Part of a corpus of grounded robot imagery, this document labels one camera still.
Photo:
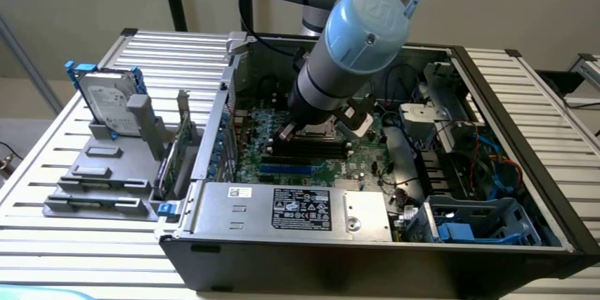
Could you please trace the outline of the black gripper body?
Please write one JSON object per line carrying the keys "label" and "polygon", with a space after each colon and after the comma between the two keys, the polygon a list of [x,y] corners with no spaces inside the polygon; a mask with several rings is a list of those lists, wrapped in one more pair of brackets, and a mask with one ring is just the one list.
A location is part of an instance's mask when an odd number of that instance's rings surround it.
{"label": "black gripper body", "polygon": [[330,111],[319,110],[310,105],[299,105],[289,108],[289,133],[295,133],[306,125],[322,124],[333,115]]}

